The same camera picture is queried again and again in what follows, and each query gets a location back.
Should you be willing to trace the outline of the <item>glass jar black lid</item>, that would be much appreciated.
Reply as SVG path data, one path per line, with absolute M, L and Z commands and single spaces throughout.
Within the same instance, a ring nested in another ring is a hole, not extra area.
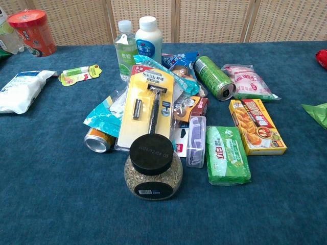
M 183 166 L 170 140 L 145 134 L 131 145 L 124 177 L 129 190 L 146 200 L 165 200 L 178 190 Z

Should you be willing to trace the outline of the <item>yellow curry box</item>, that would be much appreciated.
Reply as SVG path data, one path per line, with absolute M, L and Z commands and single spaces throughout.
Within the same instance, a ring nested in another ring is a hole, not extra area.
M 260 99 L 231 100 L 229 110 L 246 155 L 284 154 L 287 147 Z

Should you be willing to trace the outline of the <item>wicker folding screen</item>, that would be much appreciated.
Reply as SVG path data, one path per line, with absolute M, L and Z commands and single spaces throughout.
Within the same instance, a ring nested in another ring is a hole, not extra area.
M 111 44 L 118 22 L 154 16 L 164 42 L 327 41 L 327 0 L 0 0 L 41 9 L 57 45 Z

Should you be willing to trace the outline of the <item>orange drink can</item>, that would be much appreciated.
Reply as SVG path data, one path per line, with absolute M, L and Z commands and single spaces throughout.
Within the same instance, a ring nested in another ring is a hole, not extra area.
M 104 153 L 114 145 L 115 137 L 95 128 L 90 128 L 84 137 L 84 142 L 90 150 L 97 153 Z

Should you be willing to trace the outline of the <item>white tissue packet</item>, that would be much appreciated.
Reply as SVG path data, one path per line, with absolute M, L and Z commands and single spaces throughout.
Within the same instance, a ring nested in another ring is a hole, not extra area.
M 0 90 L 0 113 L 23 114 L 40 94 L 47 79 L 58 76 L 56 71 L 19 72 Z

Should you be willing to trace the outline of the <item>teal white plastic package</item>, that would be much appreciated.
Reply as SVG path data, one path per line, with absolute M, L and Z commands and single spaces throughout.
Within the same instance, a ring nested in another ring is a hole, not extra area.
M 144 55 L 135 55 L 134 60 L 137 65 L 149 65 L 173 75 L 173 101 L 176 101 L 182 94 L 195 95 L 198 92 L 199 87 L 197 84 L 188 84 L 183 78 L 166 68 L 162 62 L 160 64 L 152 58 Z M 84 124 L 111 136 L 118 137 L 125 109 L 127 90 L 128 87 L 125 87 L 119 92 L 115 91 L 112 96 L 108 96 L 107 99 L 90 112 L 84 120 Z

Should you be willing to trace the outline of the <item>yellow razor blister pack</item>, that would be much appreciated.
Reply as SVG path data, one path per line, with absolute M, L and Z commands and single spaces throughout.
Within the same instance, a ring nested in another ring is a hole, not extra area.
M 149 66 L 133 66 L 116 142 L 119 150 L 129 150 L 138 137 L 148 133 L 170 137 L 173 87 L 172 75 Z

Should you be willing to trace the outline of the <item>green soap package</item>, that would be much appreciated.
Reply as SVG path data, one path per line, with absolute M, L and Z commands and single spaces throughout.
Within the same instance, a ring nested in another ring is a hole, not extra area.
M 250 182 L 251 172 L 237 127 L 206 127 L 205 156 L 211 185 L 233 186 Z

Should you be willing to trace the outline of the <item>clear plastic staple box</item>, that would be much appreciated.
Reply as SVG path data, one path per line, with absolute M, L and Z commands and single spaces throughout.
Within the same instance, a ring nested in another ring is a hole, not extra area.
M 189 121 L 189 136 L 186 153 L 188 167 L 202 168 L 204 165 L 206 138 L 206 117 L 191 116 Z

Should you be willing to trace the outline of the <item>green plastic bag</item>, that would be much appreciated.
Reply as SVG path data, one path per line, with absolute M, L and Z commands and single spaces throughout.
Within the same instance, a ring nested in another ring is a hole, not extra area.
M 302 104 L 302 107 L 320 126 L 327 130 L 327 103 L 317 106 Z

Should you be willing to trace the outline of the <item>lip balm blister card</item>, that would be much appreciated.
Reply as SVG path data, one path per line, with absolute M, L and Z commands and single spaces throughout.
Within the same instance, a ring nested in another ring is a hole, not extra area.
M 58 77 L 63 86 L 72 86 L 77 82 L 98 78 L 102 70 L 99 65 L 83 66 L 64 70 Z

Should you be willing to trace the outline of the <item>red object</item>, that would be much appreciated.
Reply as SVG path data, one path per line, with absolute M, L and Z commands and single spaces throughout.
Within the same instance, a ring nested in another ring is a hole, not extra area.
M 327 70 L 327 49 L 319 50 L 315 54 L 316 61 Z

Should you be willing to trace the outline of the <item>brown orange small box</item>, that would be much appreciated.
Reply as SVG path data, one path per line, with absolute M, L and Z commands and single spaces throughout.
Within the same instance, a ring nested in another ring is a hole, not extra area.
M 209 100 L 206 97 L 181 95 L 173 107 L 173 128 L 188 123 L 191 116 L 205 116 Z

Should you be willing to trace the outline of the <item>blue snack bag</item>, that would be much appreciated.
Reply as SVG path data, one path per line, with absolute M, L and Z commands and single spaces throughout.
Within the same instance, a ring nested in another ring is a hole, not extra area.
M 188 84 L 197 84 L 199 89 L 196 93 L 197 96 L 206 97 L 207 90 L 200 84 L 195 75 L 193 64 L 199 56 L 198 51 L 190 53 L 181 53 L 177 55 L 162 54 L 162 64 L 176 75 L 183 78 Z

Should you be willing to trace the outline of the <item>green label water bottle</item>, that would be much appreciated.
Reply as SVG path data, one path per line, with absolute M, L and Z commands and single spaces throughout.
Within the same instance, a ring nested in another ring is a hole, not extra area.
M 127 81 L 132 67 L 135 65 L 134 55 L 138 55 L 135 34 L 132 32 L 130 20 L 118 22 L 119 34 L 114 40 L 120 76 L 123 81 Z

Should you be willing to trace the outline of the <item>red lidded orange cup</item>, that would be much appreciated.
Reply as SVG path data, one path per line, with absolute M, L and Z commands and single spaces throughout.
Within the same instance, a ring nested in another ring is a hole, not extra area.
M 44 10 L 24 10 L 10 15 L 7 21 L 18 31 L 33 56 L 46 57 L 56 52 L 57 47 Z

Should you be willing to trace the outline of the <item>pink snack packet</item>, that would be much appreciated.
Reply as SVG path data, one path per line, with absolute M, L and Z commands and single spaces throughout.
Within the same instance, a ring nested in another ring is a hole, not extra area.
M 221 70 L 227 72 L 236 85 L 234 98 L 237 100 L 261 99 L 262 101 L 275 101 L 281 99 L 271 92 L 252 65 L 225 64 Z

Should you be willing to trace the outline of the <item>white milk bottle blue label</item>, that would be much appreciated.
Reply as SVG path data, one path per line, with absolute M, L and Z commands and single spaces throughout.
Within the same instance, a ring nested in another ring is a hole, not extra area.
M 148 56 L 161 64 L 162 32 L 155 17 L 144 16 L 139 19 L 139 30 L 135 39 L 140 55 Z

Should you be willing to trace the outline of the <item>clear plastic drink bottle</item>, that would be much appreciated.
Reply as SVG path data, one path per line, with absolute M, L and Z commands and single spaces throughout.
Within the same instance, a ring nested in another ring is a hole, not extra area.
M 0 46 L 12 54 L 24 51 L 24 44 L 18 33 L 7 22 L 8 15 L 0 7 Z

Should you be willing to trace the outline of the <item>white red hang card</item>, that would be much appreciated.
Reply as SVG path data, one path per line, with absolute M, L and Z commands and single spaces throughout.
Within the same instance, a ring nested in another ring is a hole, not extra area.
M 189 123 L 181 121 L 173 132 L 173 147 L 179 157 L 186 157 L 188 137 Z

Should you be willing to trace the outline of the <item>green drink can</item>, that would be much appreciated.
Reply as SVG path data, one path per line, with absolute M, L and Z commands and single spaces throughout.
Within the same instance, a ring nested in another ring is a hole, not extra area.
M 194 70 L 217 99 L 225 101 L 233 97 L 235 84 L 208 56 L 199 57 L 194 63 Z

